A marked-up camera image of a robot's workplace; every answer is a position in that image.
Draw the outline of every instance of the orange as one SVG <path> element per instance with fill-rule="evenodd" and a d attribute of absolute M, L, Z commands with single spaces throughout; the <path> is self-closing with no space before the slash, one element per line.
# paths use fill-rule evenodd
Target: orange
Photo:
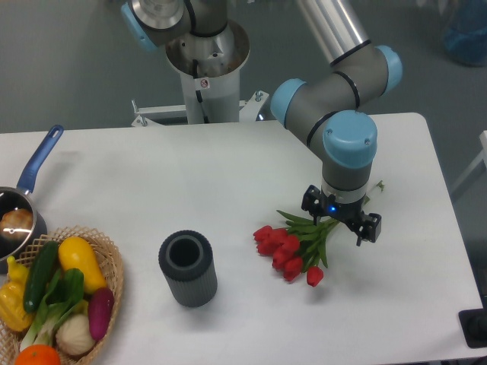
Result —
<path fill-rule="evenodd" d="M 33 344 L 19 353 L 15 365 L 61 365 L 61 360 L 50 346 Z"/>

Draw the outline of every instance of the tulip bouquet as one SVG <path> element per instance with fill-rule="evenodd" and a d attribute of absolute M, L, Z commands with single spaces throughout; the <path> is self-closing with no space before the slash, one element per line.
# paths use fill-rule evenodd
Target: tulip bouquet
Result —
<path fill-rule="evenodd" d="M 380 181 L 374 188 L 383 191 L 384 184 Z M 369 196 L 365 196 L 365 204 L 370 201 Z M 277 212 L 286 219 L 287 227 L 273 229 L 264 226 L 254 232 L 257 252 L 271 256 L 272 267 L 282 272 L 286 281 L 293 281 L 299 274 L 306 273 L 307 283 L 316 287 L 324 277 L 320 262 L 328 268 L 326 239 L 340 222 L 329 218 L 315 225 L 311 219 Z"/>

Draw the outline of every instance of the saucepan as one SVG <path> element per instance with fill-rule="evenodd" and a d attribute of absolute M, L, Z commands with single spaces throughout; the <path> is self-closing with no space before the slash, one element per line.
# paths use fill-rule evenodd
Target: saucepan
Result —
<path fill-rule="evenodd" d="M 17 259 L 30 243 L 47 234 L 46 222 L 29 194 L 33 192 L 39 168 L 63 132 L 60 125 L 47 132 L 22 171 L 16 188 L 0 187 L 0 275 L 7 273 L 9 256 Z"/>

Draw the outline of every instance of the gray cylindrical container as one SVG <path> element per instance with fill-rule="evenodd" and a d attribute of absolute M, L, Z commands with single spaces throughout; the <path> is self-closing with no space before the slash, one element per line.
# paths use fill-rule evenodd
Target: gray cylindrical container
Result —
<path fill-rule="evenodd" d="M 202 306 L 216 294 L 213 251 L 202 234 L 192 230 L 171 234 L 159 250 L 159 265 L 179 304 Z"/>

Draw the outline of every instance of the bok choy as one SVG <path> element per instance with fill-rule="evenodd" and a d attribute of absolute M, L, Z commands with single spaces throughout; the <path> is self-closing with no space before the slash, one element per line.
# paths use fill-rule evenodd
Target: bok choy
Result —
<path fill-rule="evenodd" d="M 53 345 L 54 332 L 83 299 L 84 275 L 72 268 L 61 276 L 58 269 L 40 302 L 36 316 L 21 343 L 21 351 L 32 344 Z"/>

